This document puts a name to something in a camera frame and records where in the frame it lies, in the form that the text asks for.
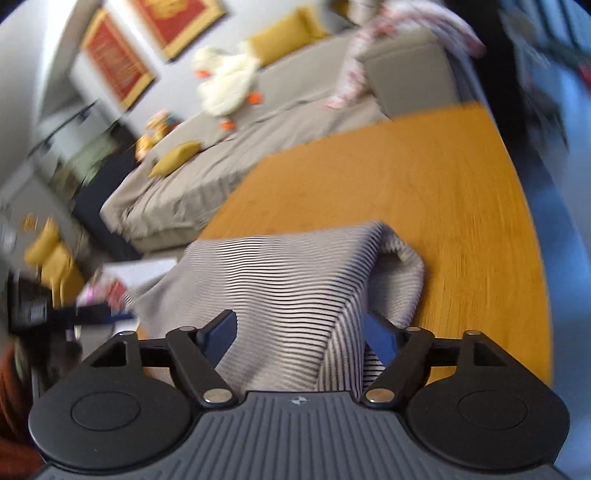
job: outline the sofa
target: sofa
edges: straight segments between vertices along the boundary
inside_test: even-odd
[[[302,48],[261,70],[265,101],[245,106],[236,130],[200,113],[160,141],[101,209],[107,227],[142,252],[195,240],[226,198],[263,158],[400,115],[486,99],[470,58],[445,51],[427,29],[377,42],[362,59],[373,95],[335,111],[332,94],[354,32]],[[202,151],[165,178],[148,177],[169,151],[198,140]]]

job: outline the white plush toy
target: white plush toy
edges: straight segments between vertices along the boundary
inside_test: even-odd
[[[256,72],[261,62],[249,53],[228,55],[213,47],[200,48],[193,57],[193,70],[200,79],[203,111],[220,117],[224,130],[232,130],[235,124],[229,115],[248,100],[251,104],[262,102],[260,93],[251,92]]]

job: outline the striped towel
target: striped towel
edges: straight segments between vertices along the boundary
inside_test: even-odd
[[[236,392],[360,395],[383,370],[366,349],[366,312],[408,326],[423,271],[421,258],[382,222],[198,240],[164,277],[131,292],[131,307],[149,338],[234,310],[238,334],[216,369]]]

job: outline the framed picture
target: framed picture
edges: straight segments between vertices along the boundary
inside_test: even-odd
[[[82,41],[82,48],[127,111],[155,76],[123,38],[107,10],[101,8]]]
[[[217,0],[129,0],[158,41],[167,60],[176,58],[224,15]]]

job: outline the orange table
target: orange table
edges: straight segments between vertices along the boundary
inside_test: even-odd
[[[425,260],[414,323],[481,330],[546,383],[551,335],[537,237],[487,111],[397,118],[262,161],[201,239],[304,232],[380,219]],[[431,379],[449,375],[434,369]]]

